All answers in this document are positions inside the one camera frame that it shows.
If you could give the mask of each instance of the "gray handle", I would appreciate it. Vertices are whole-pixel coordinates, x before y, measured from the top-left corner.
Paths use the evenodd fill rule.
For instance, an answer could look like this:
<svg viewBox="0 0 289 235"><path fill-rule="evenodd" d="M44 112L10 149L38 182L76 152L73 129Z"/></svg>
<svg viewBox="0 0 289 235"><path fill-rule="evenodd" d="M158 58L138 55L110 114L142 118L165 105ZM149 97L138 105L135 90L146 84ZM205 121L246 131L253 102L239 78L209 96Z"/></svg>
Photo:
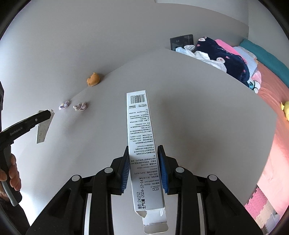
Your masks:
<svg viewBox="0 0 289 235"><path fill-rule="evenodd" d="M15 191L10 185L9 168L11 165L11 146L9 145L0 152L0 168L4 170L7 175L7 181L1 183L11 204L17 206L22 200L22 195L19 191Z"/></svg>

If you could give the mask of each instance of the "white tabletop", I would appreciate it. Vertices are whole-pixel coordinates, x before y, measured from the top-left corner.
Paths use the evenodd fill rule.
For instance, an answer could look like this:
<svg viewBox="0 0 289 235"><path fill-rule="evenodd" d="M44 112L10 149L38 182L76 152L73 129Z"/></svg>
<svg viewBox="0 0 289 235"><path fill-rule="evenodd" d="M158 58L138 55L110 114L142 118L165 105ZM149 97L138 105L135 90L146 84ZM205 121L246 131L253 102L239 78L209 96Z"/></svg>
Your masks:
<svg viewBox="0 0 289 235"><path fill-rule="evenodd" d="M94 175L123 155L126 93L143 89L156 144L162 144L168 156L195 175L217 175L243 204L247 201L269 155L276 114L228 74L161 49L126 63L98 85L84 89L72 103L89 102L86 111L76 112L72 107L58 111L45 142L27 145L20 163L37 175L25 186L25 192L38 199L36 210L72 175ZM171 235L176 197L166 196L165 203L167 234ZM113 197L112 204L115 234L142 234L130 182L122 197Z"/></svg>

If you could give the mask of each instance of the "white cardboard box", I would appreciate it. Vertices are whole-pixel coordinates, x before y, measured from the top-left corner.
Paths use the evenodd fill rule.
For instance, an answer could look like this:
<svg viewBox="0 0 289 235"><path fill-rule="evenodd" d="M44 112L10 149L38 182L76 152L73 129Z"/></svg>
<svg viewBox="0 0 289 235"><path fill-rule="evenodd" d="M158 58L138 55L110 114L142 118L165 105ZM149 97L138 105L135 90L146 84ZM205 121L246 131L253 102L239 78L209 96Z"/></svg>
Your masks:
<svg viewBox="0 0 289 235"><path fill-rule="evenodd" d="M160 168L146 91L127 93L127 135L135 212L144 232L168 230Z"/></svg>

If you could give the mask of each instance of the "finger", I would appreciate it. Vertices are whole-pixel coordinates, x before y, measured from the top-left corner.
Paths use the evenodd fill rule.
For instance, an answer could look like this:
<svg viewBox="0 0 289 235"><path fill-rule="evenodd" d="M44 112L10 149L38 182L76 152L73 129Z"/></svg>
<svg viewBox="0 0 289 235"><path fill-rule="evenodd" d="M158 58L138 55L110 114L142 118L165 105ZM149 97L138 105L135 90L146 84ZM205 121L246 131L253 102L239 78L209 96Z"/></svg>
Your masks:
<svg viewBox="0 0 289 235"><path fill-rule="evenodd" d="M9 177L10 179L13 179L17 175L17 164L14 166L11 166L9 169Z"/></svg>
<svg viewBox="0 0 289 235"><path fill-rule="evenodd" d="M10 199L6 193L0 193L0 198L4 199L6 202L10 202Z"/></svg>
<svg viewBox="0 0 289 235"><path fill-rule="evenodd" d="M16 187L19 181L20 181L20 176L19 176L19 172L17 172L16 176L10 180L11 187L13 188Z"/></svg>
<svg viewBox="0 0 289 235"><path fill-rule="evenodd" d="M19 180L19 183L14 188L16 191L19 191L21 189L21 179Z"/></svg>
<svg viewBox="0 0 289 235"><path fill-rule="evenodd" d="M3 188L3 186L2 186L2 183L0 182L0 196L4 196L5 195L5 190L4 190L4 188Z"/></svg>
<svg viewBox="0 0 289 235"><path fill-rule="evenodd" d="M16 164L16 157L14 154L11 154L11 164L14 166Z"/></svg>
<svg viewBox="0 0 289 235"><path fill-rule="evenodd" d="M6 180L7 180L6 173L0 169L0 181L6 181Z"/></svg>

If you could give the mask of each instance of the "pink blanket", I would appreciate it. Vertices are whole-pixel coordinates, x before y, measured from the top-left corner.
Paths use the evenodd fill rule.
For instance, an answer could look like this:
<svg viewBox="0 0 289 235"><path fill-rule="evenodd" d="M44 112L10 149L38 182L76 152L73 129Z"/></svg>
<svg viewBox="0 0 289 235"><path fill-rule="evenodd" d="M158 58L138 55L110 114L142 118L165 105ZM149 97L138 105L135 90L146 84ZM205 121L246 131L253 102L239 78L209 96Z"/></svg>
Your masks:
<svg viewBox="0 0 289 235"><path fill-rule="evenodd" d="M282 216L289 205L289 121L285 119L280 103L289 101L289 88L260 62L258 70L262 75L258 95L278 115L272 149L258 186Z"/></svg>
<svg viewBox="0 0 289 235"><path fill-rule="evenodd" d="M229 44L225 43L224 41L222 41L221 39L216 39L215 42L222 47L223 49L225 49L227 52L230 52L234 55L238 55L241 56L239 52L237 52L233 47L231 47Z"/></svg>

